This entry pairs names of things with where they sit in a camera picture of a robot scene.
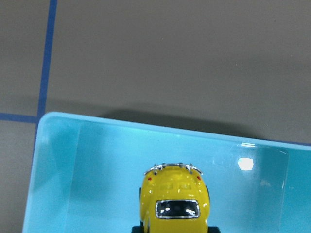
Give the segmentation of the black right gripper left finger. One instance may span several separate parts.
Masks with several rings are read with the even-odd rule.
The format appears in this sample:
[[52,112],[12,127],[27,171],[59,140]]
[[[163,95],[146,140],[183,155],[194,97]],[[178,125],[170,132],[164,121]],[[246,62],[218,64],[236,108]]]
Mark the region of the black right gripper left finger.
[[131,233],[144,233],[144,229],[142,226],[133,226]]

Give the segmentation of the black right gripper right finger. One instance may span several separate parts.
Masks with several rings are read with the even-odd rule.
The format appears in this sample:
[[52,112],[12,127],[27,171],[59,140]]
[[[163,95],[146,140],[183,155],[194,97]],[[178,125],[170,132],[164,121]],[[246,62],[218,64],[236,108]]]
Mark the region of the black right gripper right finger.
[[209,226],[208,233],[221,233],[221,231],[217,226]]

